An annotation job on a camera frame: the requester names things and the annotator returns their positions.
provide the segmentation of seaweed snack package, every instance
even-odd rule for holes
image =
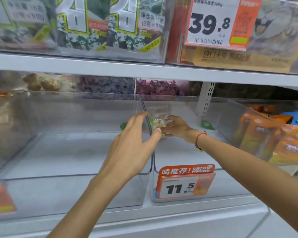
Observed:
[[[288,73],[298,58],[298,0],[262,0],[246,52],[198,47],[193,63]]]
[[[23,81],[31,91],[70,92],[74,90],[72,77],[67,75],[29,73]]]
[[[75,56],[103,56],[111,0],[56,0],[59,49]]]
[[[148,107],[148,118],[152,130],[161,127],[167,127],[167,117],[170,115],[170,108],[168,105]],[[166,139],[166,134],[162,133],[161,139]]]
[[[0,48],[56,48],[54,0],[0,0]]]
[[[107,48],[119,58],[163,62],[167,0],[112,0]]]

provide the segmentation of wrist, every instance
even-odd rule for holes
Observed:
[[[195,144],[196,137],[201,133],[201,131],[198,131],[196,129],[189,129],[186,132],[185,141],[189,144]]]
[[[90,180],[88,189],[102,187],[106,190],[112,190],[118,193],[127,182],[128,179],[125,178],[123,174],[120,175],[120,172],[103,169]]]

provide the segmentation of orange price tag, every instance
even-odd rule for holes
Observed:
[[[203,196],[215,177],[214,164],[165,166],[159,171],[157,199]]]
[[[262,0],[192,0],[185,45],[246,50]]]
[[[0,183],[0,214],[15,212],[16,207],[4,184]]]

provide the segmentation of pink candy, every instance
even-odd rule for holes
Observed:
[[[137,80],[137,94],[185,96],[186,85],[178,85],[176,81]]]

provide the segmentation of price tag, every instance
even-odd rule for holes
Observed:
[[[192,0],[185,45],[246,50],[262,0]]]
[[[192,196],[198,180],[198,176],[163,179],[159,198]]]
[[[159,171],[156,198],[206,195],[214,169],[214,164],[166,166]]]
[[[0,214],[15,212],[16,207],[6,190],[4,184],[0,183]]]

